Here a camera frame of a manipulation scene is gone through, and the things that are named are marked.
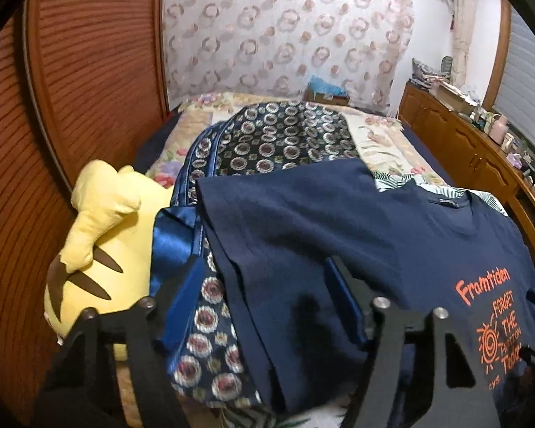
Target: floral curtain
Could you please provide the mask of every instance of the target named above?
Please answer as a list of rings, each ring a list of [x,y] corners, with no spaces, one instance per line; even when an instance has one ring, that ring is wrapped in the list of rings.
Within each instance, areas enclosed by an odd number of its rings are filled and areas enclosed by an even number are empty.
[[[460,88],[465,84],[469,46],[474,35],[477,0],[454,0],[454,62],[452,84]]]
[[[229,90],[300,98],[311,75],[388,107],[412,0],[164,0],[171,103]]]

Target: wooden louvered door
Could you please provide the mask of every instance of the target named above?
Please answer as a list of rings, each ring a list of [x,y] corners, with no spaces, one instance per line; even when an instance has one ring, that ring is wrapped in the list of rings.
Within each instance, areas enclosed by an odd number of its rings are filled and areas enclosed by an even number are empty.
[[[33,114],[21,22],[0,33],[0,398],[27,423],[58,348],[44,287],[73,213]]]
[[[71,186],[99,158],[130,164],[167,114],[161,0],[28,0],[37,109]]]

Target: white wall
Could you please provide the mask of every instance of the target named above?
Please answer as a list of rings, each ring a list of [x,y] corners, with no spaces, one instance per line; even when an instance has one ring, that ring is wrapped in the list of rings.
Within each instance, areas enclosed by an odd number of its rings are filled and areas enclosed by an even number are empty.
[[[412,58],[440,69],[444,56],[452,56],[452,9],[446,0],[412,0],[414,31],[408,50],[398,62],[390,92],[389,115],[396,115],[408,79],[412,77]]]
[[[472,44],[469,47],[465,84],[483,100],[498,49],[501,0],[478,0]]]

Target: box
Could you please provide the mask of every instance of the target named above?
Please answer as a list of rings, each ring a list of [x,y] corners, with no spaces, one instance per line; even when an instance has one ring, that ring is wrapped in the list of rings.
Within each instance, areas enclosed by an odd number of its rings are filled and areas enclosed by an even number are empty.
[[[458,91],[452,85],[441,83],[432,93],[443,105],[450,106],[454,111],[469,116],[474,111],[475,105],[468,102]]]
[[[329,93],[313,93],[313,90],[307,88],[305,95],[307,101],[318,102],[320,104],[331,104],[334,106],[348,106],[351,98],[349,96],[331,95]]]

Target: brown stripe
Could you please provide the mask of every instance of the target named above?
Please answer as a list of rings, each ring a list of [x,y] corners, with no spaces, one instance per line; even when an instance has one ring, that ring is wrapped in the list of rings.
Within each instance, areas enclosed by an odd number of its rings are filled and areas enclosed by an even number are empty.
[[[109,267],[115,272],[123,273],[121,266],[99,246],[95,246],[93,249],[93,260],[103,264],[105,267]]]
[[[111,300],[111,296],[109,296],[109,293],[105,291],[99,284],[91,279],[91,277],[88,277],[85,275],[81,270],[77,270],[74,273],[72,273],[67,281],[73,283],[75,286],[81,288],[84,291],[87,291],[89,294],[93,294],[94,296],[104,299],[107,301]]]
[[[50,264],[47,274],[48,291],[50,292],[50,302],[57,319],[61,321],[61,301],[63,300],[63,284],[69,274],[66,265],[61,262],[61,255],[58,254]]]

